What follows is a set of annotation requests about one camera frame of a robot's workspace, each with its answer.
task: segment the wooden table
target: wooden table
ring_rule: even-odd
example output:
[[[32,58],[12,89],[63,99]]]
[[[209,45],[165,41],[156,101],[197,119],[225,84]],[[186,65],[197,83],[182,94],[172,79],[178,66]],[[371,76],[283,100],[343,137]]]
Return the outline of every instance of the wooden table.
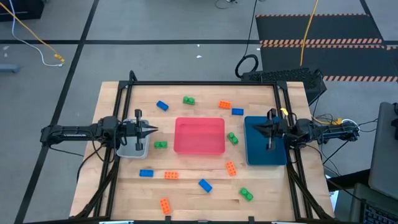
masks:
[[[102,84],[93,122],[112,115],[117,85],[117,82]],[[302,83],[288,83],[288,88],[293,112],[299,118],[310,118]],[[196,105],[183,104],[185,95],[194,97]],[[158,100],[170,106],[167,112],[156,107]],[[133,118],[134,109],[139,108],[143,112],[142,118],[159,127],[159,131],[150,137],[146,159],[121,159],[112,219],[164,220],[159,200],[167,197],[172,209],[172,220],[247,221],[248,216],[254,216],[256,221],[294,220],[286,168],[246,164],[244,116],[233,116],[230,110],[219,109],[220,100],[232,102],[233,107],[244,108],[244,116],[265,116],[269,109],[275,108],[274,93],[270,86],[133,86],[127,117]],[[175,119],[181,116],[222,117],[226,133],[235,133],[239,144],[233,146],[226,138],[226,151],[220,156],[176,154],[173,150]],[[154,149],[154,141],[167,141],[169,147]],[[91,143],[88,143],[85,156],[92,152]],[[230,177],[225,169],[225,162],[229,160],[234,162],[237,170],[234,177]],[[309,191],[333,216],[319,153],[309,147],[302,149],[302,160]],[[80,212],[97,190],[101,168],[102,162],[97,157],[90,158],[83,166],[71,215]],[[140,169],[154,169],[154,178],[139,177]],[[178,171],[180,178],[164,179],[165,170]],[[206,179],[213,186],[210,194],[198,185],[200,179]],[[251,202],[240,196],[238,191],[241,187],[246,187],[253,194]],[[297,192],[304,217],[302,195],[299,189]],[[107,198],[108,193],[105,193],[102,214]]]

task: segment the yellow cable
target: yellow cable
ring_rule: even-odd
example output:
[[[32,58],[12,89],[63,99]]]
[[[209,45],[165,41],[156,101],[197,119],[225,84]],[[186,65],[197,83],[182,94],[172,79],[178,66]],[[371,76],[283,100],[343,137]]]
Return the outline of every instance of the yellow cable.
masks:
[[[318,5],[318,0],[315,1],[315,5],[313,6],[312,13],[311,13],[311,17],[310,17],[310,20],[309,20],[308,25],[307,25],[307,30],[305,31],[305,34],[304,34],[303,44],[301,45],[300,66],[303,65],[303,56],[304,56],[305,41],[306,41],[306,39],[307,39],[307,34],[308,34],[308,31],[310,30],[310,25],[311,25],[311,22],[312,22],[312,17],[313,17],[313,15],[314,15],[314,13],[315,13],[315,10],[317,9],[317,5]]]
[[[10,15],[12,15],[22,26],[24,26],[38,41],[40,41],[40,43],[46,45],[48,48],[50,48],[52,51],[55,52],[55,58],[59,59],[61,62],[64,62],[65,60],[61,57],[60,54],[58,54],[58,52],[51,47],[50,45],[46,44],[42,39],[40,39],[29,27],[27,27],[22,21],[20,21],[18,19],[18,17],[16,17],[8,8],[7,6],[5,6],[3,3],[0,2],[0,6],[3,7]]]
[[[333,122],[325,122],[325,121],[320,121],[320,120],[314,118],[313,116],[311,116],[311,117],[312,117],[312,119],[314,119],[316,122],[318,122],[318,123],[320,123],[320,124],[338,124],[336,121],[333,121]]]

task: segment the orange lego brick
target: orange lego brick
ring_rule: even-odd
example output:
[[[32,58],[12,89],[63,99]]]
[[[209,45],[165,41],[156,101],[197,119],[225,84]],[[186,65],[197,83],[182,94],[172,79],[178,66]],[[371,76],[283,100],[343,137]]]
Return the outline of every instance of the orange lego brick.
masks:
[[[228,161],[225,165],[230,176],[236,175],[236,169],[232,161]]]
[[[162,207],[162,212],[164,215],[170,214],[171,209],[170,209],[169,200],[167,200],[167,198],[162,198],[160,200],[160,206]]]
[[[177,179],[178,179],[178,172],[175,172],[175,171],[165,171],[165,172],[164,172],[164,178],[165,178],[165,179],[177,180]]]
[[[227,101],[220,101],[218,103],[219,108],[224,108],[224,109],[231,109],[231,103]]]

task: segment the computer monitor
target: computer monitor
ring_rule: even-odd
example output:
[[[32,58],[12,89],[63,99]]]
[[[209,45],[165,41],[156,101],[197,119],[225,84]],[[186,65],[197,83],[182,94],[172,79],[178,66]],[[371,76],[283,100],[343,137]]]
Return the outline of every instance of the computer monitor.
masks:
[[[391,122],[398,119],[395,105],[383,102],[379,108],[376,137],[373,146],[369,186],[398,199],[398,140]]]

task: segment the red plastic bin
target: red plastic bin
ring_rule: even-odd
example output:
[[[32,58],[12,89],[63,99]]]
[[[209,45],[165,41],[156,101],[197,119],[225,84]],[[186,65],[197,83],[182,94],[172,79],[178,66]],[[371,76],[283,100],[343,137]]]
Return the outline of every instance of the red plastic bin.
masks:
[[[215,154],[225,152],[223,118],[177,118],[174,151],[179,154]]]

